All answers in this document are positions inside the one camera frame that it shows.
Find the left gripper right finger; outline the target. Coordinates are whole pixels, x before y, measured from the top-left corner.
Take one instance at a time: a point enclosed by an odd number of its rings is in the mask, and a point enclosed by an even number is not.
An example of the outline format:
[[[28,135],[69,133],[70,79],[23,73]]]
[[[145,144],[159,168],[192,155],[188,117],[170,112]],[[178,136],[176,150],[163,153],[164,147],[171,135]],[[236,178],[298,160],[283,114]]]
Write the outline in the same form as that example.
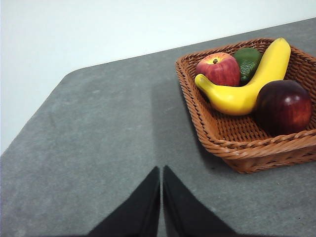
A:
[[[163,202],[180,237],[236,237],[237,233],[206,208],[169,166],[163,168]]]

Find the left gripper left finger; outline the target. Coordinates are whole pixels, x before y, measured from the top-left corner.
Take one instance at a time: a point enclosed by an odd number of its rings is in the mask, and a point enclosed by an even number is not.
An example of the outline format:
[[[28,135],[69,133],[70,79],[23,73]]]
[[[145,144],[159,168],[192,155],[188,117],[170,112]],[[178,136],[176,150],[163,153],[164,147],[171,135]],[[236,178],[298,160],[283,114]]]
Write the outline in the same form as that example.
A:
[[[155,237],[160,213],[160,174],[154,167],[130,197],[99,223],[89,237]]]

